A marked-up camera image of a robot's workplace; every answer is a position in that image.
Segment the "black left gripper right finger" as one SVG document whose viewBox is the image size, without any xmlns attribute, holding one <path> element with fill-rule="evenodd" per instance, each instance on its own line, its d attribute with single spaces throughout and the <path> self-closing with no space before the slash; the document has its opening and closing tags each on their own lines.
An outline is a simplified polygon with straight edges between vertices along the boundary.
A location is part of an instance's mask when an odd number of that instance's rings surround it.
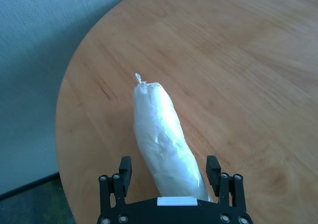
<svg viewBox="0 0 318 224">
<path fill-rule="evenodd" d="M 231 195 L 232 206 L 246 210 L 242 175 L 229 176 L 227 173 L 221 172 L 221 166 L 214 155 L 207 156 L 206 174 L 215 196 L 219 198 L 219 204 L 229 206 Z"/>
</svg>

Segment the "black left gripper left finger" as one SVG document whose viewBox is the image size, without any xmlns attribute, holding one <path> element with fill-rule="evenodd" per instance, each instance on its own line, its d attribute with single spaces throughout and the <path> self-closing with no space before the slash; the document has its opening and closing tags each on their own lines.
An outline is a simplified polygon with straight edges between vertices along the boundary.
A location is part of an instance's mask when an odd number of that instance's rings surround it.
<svg viewBox="0 0 318 224">
<path fill-rule="evenodd" d="M 100 214 L 105 216 L 110 213 L 110 195 L 114 194 L 116 205 L 123 206 L 127 196 L 128 187 L 132 176 L 132 162 L 130 156 L 123 156 L 118 173 L 111 177 L 102 175 L 98 178 L 100 195 Z"/>
</svg>

